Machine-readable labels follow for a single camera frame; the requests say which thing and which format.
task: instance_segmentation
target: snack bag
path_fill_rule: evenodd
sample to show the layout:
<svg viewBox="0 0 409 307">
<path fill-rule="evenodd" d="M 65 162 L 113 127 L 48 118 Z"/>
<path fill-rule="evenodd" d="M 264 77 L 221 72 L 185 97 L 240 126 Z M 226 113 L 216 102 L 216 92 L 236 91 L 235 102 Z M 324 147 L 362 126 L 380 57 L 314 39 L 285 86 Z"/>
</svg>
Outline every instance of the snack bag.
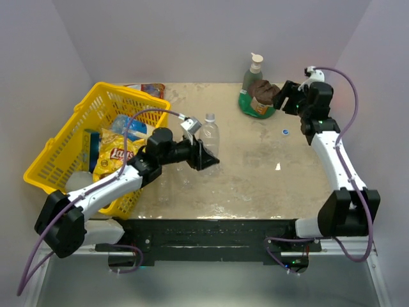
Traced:
<svg viewBox="0 0 409 307">
<path fill-rule="evenodd" d="M 127 139 L 127 153 L 123 150 L 123 136 L 112 131 L 102 129 L 100 155 L 93 172 L 93 181 L 96 182 L 114 173 L 121 168 L 123 159 L 127 161 L 136 155 L 141 142 L 133 143 Z"/>
</svg>

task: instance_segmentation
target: wall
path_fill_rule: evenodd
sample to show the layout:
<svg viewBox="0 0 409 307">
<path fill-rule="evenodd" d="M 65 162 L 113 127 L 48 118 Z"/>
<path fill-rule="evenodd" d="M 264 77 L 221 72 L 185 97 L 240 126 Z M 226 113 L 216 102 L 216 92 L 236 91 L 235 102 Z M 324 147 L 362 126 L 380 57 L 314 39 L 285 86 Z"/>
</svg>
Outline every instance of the wall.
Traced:
<svg viewBox="0 0 409 307">
<path fill-rule="evenodd" d="M 373 0 L 337 64 L 359 91 L 358 118 L 344 140 L 361 178 L 382 198 L 375 242 L 394 307 L 409 300 L 408 12 L 408 1 Z M 351 90 L 338 76 L 330 80 L 333 115 L 344 126 L 352 113 Z"/>
<path fill-rule="evenodd" d="M 334 66 L 370 0 L 53 0 L 94 81 L 241 82 Z"/>
<path fill-rule="evenodd" d="M 45 197 L 23 172 L 91 79 L 49 0 L 1 1 L 0 41 L 0 306 L 12 307 L 24 300 L 15 293 Z"/>
</svg>

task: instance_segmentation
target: lay's logo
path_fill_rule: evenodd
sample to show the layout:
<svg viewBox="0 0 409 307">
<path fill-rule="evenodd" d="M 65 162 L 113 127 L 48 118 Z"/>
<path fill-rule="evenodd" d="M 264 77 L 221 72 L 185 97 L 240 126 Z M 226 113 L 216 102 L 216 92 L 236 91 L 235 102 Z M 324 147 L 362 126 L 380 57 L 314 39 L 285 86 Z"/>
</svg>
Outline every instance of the lay's logo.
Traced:
<svg viewBox="0 0 409 307">
<path fill-rule="evenodd" d="M 116 159 L 116 160 L 123 161 L 123 153 L 124 153 L 124 150 L 123 150 L 123 149 L 114 148 L 114 149 L 111 150 L 111 156 L 110 156 L 110 158 L 111 158 L 111 159 Z M 127 161 L 128 161 L 129 159 L 131 159 L 133 156 L 134 156 L 134 153 L 133 153 L 133 152 L 127 151 Z"/>
</svg>

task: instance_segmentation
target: laundry basket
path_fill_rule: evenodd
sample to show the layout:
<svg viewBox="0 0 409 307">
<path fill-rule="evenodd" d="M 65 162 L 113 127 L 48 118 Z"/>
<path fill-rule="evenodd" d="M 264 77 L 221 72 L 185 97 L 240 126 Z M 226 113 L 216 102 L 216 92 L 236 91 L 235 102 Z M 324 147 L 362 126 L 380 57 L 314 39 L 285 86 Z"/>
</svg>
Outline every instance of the laundry basket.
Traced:
<svg viewBox="0 0 409 307">
<path fill-rule="evenodd" d="M 24 173 L 24 181 L 41 187 L 50 194 L 59 189 L 65 191 L 65 184 L 74 171 L 82 166 L 82 133 L 84 129 L 102 132 L 108 129 L 119 114 L 133 116 L 147 108 L 169 110 L 170 103 L 152 97 L 147 93 L 115 86 L 108 83 L 96 83 L 85 98 L 74 107 L 74 114 L 57 136 L 46 143 L 39 156 Z M 154 127 L 167 127 L 167 113 L 155 111 L 138 116 L 137 119 Z M 141 190 L 122 196 L 100 212 L 109 216 L 127 219 L 134 209 Z"/>
</svg>

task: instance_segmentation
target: table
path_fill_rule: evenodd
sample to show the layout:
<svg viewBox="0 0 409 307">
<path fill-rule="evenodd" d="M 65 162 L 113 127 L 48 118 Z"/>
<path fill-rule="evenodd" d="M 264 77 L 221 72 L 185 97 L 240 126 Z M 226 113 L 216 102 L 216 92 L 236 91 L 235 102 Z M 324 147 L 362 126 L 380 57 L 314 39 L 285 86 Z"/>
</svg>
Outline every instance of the table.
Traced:
<svg viewBox="0 0 409 307">
<path fill-rule="evenodd" d="M 220 167 L 204 176 L 183 162 L 164 166 L 169 201 L 159 202 L 160 181 L 144 188 L 131 218 L 292 219 L 315 216 L 330 195 L 320 160 L 300 131 L 300 118 L 276 111 L 259 120 L 238 107 L 240 84 L 166 84 L 172 110 L 204 122 L 215 113 Z M 169 115 L 174 139 L 180 120 Z M 289 130 L 289 135 L 282 130 Z"/>
</svg>

